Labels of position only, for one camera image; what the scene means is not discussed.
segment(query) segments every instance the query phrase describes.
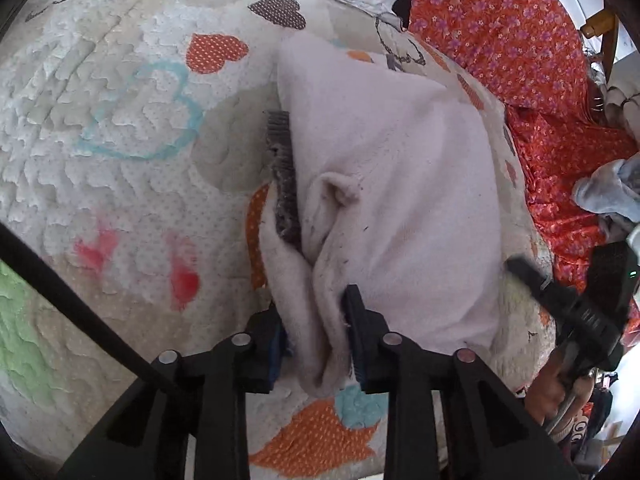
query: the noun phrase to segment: gray cloth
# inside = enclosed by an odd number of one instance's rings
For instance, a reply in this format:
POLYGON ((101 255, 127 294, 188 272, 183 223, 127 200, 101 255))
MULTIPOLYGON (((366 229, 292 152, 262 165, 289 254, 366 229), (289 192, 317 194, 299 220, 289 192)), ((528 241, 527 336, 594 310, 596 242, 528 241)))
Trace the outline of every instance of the gray cloth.
POLYGON ((614 160, 575 183, 573 199, 593 213, 617 213, 640 222, 640 153, 614 160))

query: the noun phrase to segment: orange heart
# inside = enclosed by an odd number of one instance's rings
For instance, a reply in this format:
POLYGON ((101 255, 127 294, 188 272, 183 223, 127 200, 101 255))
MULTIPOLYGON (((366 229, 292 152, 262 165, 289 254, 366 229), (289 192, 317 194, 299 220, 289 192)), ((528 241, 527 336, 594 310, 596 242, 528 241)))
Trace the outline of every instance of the orange heart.
POLYGON ((198 74, 218 72, 225 61, 240 61, 249 52, 244 41, 222 34, 193 34, 187 49, 187 66, 198 74))

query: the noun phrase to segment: black cable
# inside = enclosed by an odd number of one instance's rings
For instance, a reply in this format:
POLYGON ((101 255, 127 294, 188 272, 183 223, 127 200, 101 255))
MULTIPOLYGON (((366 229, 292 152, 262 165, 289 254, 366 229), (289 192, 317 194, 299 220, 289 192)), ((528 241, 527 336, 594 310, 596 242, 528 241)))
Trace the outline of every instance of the black cable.
POLYGON ((0 260, 11 267, 71 323, 89 336, 102 350, 145 383, 188 403, 185 391, 155 370, 125 343, 56 272, 23 241, 0 223, 0 260))

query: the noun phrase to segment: quilted bedspread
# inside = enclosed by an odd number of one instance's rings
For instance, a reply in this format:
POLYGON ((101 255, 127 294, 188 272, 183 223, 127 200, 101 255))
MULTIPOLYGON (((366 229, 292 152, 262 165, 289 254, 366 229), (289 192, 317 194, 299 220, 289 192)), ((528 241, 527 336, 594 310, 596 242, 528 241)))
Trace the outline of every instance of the quilted bedspread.
MULTIPOLYGON (((0 219, 148 360, 210 349, 265 305, 245 221, 270 179, 276 48, 302 29, 471 99, 504 256, 548 265, 502 106, 411 36, 334 0, 29 0, 0 43, 0 219)), ((499 303, 487 359, 517 389, 554 331, 507 278, 499 303)), ((386 397, 310 399, 286 368, 247 402, 252 478, 379 472, 386 397)), ((62 462, 132 378, 0 263, 0 418, 18 443, 62 462)))

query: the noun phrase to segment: human hand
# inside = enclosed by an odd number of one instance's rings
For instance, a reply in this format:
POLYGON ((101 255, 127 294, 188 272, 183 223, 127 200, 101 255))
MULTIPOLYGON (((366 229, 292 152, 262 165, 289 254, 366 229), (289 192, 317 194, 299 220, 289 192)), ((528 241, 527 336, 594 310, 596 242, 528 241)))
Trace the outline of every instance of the human hand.
MULTIPOLYGON (((558 408, 564 401, 564 386, 560 382, 558 375, 562 371, 562 351, 555 348, 548 361, 540 370, 538 376, 531 383, 531 387, 524 399, 524 407, 529 415, 538 424, 543 424, 545 419, 554 418, 558 414, 558 408)), ((574 383, 574 402, 558 422, 556 428, 562 430, 566 425, 580 413, 582 407, 589 401, 593 391, 594 379, 581 377, 574 383)))

